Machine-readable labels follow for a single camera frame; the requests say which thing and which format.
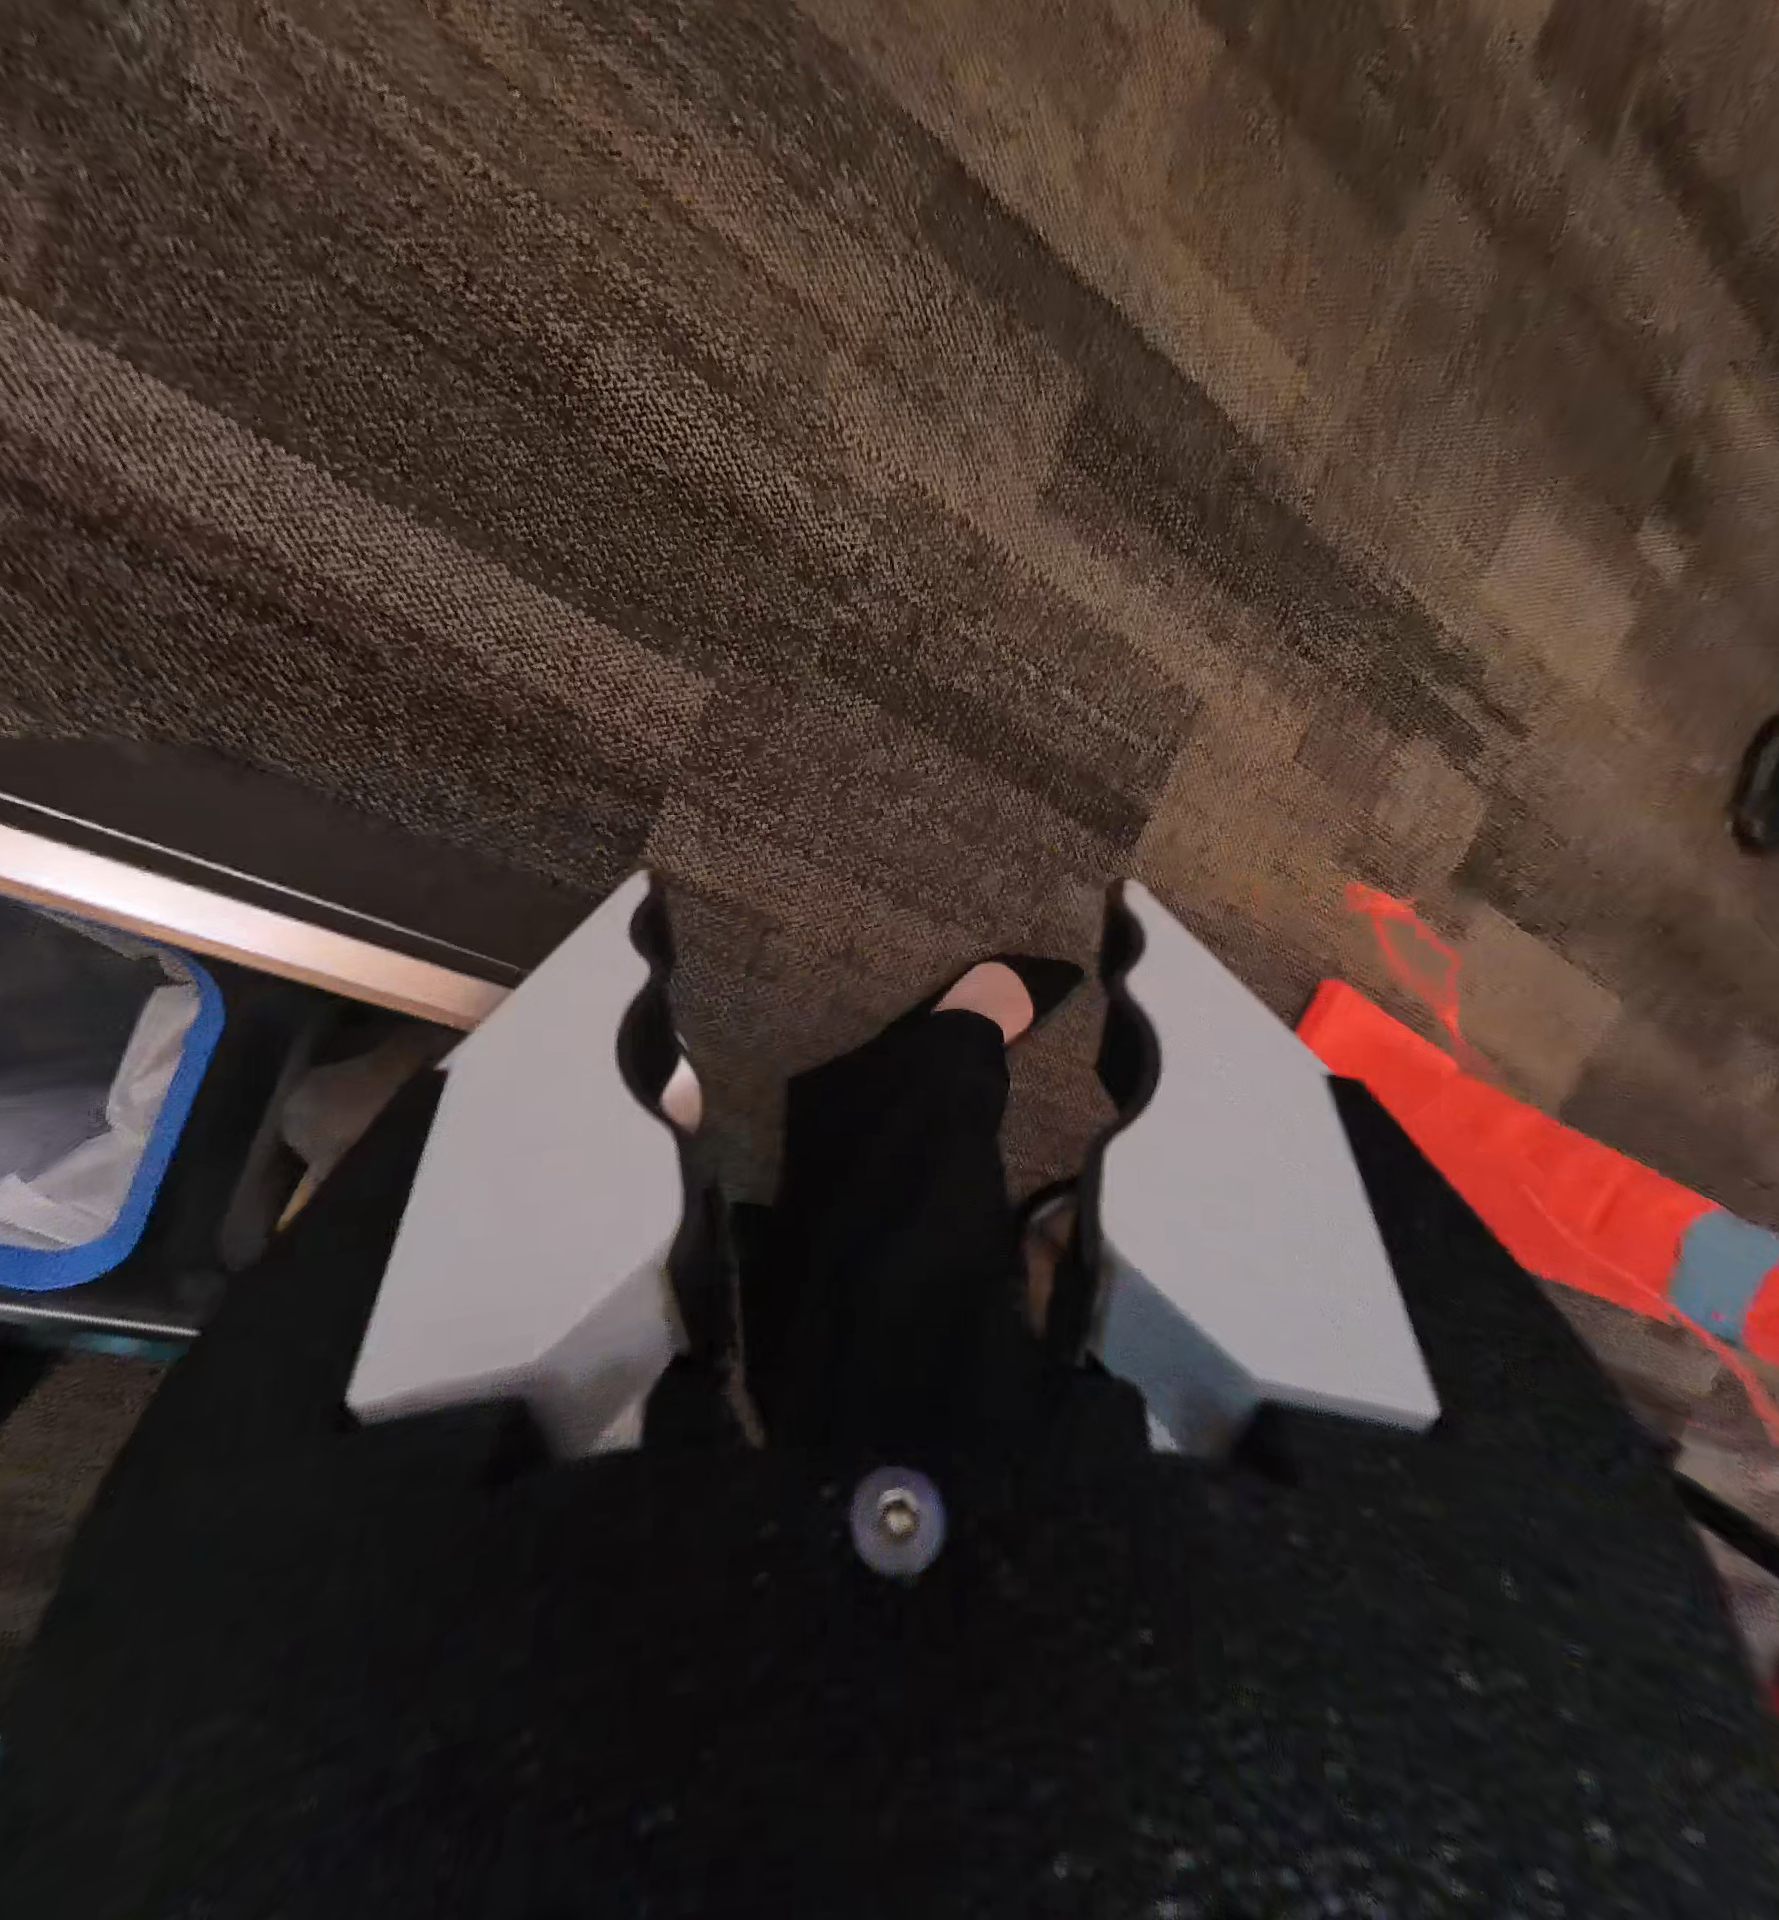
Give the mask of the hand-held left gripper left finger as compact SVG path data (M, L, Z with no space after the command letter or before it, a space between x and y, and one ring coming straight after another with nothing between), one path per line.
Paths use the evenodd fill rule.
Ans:
M514 1404L548 1453L636 1449L689 1349L676 1261L703 1085L661 885L627 878L448 1056L363 1344L363 1425Z

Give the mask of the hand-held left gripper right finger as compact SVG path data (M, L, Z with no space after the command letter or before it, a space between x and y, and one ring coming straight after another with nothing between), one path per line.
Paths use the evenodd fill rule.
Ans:
M1428 1433L1441 1403L1327 1069L1137 882L1115 885L1084 1169L1084 1351L1161 1453L1267 1411Z

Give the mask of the orange striped traffic cone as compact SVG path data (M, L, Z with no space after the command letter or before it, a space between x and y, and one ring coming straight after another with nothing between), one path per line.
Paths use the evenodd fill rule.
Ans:
M1535 1278L1779 1370L1779 1236L1495 1086L1460 1024L1452 948L1363 882L1345 905L1441 1041L1326 978L1295 1024L1308 1050L1366 1086Z

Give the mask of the person's black shoe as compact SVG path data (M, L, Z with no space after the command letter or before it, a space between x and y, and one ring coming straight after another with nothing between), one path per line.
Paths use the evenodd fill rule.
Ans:
M1058 957L993 956L977 960L927 1005L928 1019L982 1021L1004 1047L1020 1044L1085 982L1080 964Z

